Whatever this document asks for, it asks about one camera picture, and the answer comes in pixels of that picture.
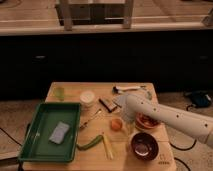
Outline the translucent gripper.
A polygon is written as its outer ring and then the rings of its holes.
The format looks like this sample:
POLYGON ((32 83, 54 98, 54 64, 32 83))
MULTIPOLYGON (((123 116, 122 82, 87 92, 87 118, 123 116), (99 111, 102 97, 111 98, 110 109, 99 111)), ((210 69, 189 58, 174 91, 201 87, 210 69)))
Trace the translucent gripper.
POLYGON ((135 121, 136 113, 129 107, 124 106, 121 109, 121 118, 125 121, 123 122, 123 130, 126 136, 130 135, 130 124, 135 121))

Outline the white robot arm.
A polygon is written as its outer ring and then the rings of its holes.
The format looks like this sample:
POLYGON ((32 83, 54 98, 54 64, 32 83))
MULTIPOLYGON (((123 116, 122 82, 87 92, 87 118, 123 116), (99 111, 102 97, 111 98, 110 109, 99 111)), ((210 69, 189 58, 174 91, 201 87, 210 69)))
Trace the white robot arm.
POLYGON ((124 120, 132 121, 137 113, 142 113, 213 148, 212 117, 162 105, 136 94, 122 95, 121 104, 124 120))

